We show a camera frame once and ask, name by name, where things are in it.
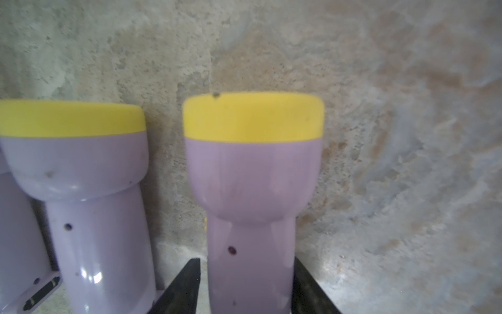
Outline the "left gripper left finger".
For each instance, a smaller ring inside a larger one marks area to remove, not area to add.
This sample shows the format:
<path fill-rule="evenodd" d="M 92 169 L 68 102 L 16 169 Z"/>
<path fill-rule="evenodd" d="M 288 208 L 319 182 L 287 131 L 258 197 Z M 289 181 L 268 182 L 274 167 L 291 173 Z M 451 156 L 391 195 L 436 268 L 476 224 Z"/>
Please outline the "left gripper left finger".
<path fill-rule="evenodd" d="M 190 259 L 148 314 L 196 314 L 200 282 L 201 260 Z"/>

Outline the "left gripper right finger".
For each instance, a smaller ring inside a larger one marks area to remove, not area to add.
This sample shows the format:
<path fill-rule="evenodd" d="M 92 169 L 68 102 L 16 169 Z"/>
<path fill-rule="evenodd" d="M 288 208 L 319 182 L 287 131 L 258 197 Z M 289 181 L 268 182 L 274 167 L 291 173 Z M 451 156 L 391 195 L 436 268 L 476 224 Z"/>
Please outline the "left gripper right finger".
<path fill-rule="evenodd" d="M 303 263 L 295 257 L 292 314 L 341 314 Z"/>

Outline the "purple flashlight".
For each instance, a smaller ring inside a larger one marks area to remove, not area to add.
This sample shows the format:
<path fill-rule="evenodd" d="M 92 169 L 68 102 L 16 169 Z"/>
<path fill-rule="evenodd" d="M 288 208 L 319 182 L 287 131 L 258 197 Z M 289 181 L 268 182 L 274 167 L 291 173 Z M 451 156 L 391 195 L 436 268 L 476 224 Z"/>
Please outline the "purple flashlight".
<path fill-rule="evenodd" d="M 213 313 L 289 313 L 296 218 L 320 173 L 325 105 L 293 92 L 230 92 L 182 107 L 186 168 L 207 213 Z"/>
<path fill-rule="evenodd" d="M 1 155 L 1 313 L 32 313 L 61 284 L 29 197 Z"/>

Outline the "purple flashlight horizontal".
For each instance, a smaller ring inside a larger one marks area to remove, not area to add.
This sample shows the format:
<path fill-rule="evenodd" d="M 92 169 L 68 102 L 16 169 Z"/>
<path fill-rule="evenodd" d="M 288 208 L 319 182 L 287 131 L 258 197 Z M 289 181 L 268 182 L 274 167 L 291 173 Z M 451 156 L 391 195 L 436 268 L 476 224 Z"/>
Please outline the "purple flashlight horizontal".
<path fill-rule="evenodd" d="M 1 148 L 47 211 L 75 313 L 147 313 L 156 281 L 140 181 L 149 166 L 137 105 L 3 100 Z"/>

